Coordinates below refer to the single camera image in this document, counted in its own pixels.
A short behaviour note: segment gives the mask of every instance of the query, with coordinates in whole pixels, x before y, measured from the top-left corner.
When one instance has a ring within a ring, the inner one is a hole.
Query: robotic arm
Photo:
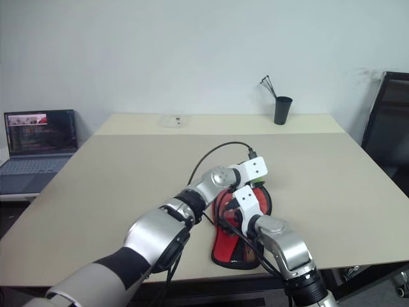
[[[33,299],[25,306],[126,306],[151,273],[166,271],[172,266],[189,240],[190,229],[200,222],[203,211],[221,191],[230,187],[237,189],[236,200],[243,200],[241,193],[252,194],[246,184],[266,174],[262,157],[230,168],[211,169],[163,206],[141,216],[117,252],[80,268],[53,286],[45,298]],[[274,254],[286,290],[297,306],[335,306],[302,239],[291,232],[284,221],[257,211],[258,201],[239,204],[243,233],[256,235]]]

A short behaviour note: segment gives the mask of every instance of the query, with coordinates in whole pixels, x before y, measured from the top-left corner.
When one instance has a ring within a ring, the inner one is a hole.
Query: red slipper
[[[260,210],[262,213],[270,215],[272,211],[272,202],[267,190],[261,186],[253,188],[253,192],[260,203]],[[216,227],[216,238],[212,250],[212,260],[214,263],[222,267],[227,267],[228,269],[255,269],[260,265],[260,262],[253,250],[246,245],[239,236],[229,230],[227,226],[223,226],[223,223],[218,223],[215,218],[217,216],[217,214],[215,214],[216,204],[219,204],[220,201],[222,201],[218,209],[218,215],[220,217],[224,207],[232,199],[232,194],[226,193],[227,191],[222,191],[212,204],[213,220],[215,221]],[[236,211],[237,209],[226,211],[224,217],[231,225],[240,230],[241,222],[238,223],[235,218]],[[260,243],[255,245],[259,252],[263,254],[263,246]]]

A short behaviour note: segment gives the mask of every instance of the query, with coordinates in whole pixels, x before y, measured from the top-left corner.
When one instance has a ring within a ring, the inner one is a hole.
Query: pen holder
[[[292,101],[293,99],[285,96],[275,98],[274,123],[276,125],[284,125],[286,123]]]

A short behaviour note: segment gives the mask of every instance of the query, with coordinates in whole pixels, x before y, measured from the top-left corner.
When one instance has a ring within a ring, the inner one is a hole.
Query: laptop keyboard
[[[10,159],[2,168],[0,168],[0,175],[58,173],[69,159],[70,157]]]

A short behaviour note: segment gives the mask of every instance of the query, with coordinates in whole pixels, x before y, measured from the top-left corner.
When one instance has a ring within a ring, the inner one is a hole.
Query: beige tabletop
[[[113,118],[107,124],[121,116]],[[322,133],[305,133],[308,127],[297,133],[291,120],[291,133],[271,125],[271,134],[93,136],[1,240],[0,285],[53,285],[116,251],[137,217],[183,189],[209,148],[231,140],[247,142],[265,158],[272,214],[303,235],[319,268],[409,258],[403,244],[408,198],[349,135],[333,120],[321,126]],[[245,148],[227,146],[209,156],[199,173],[246,157]],[[206,220],[192,229],[174,279],[263,272],[213,264],[214,235]],[[149,280],[164,280],[164,274]]]

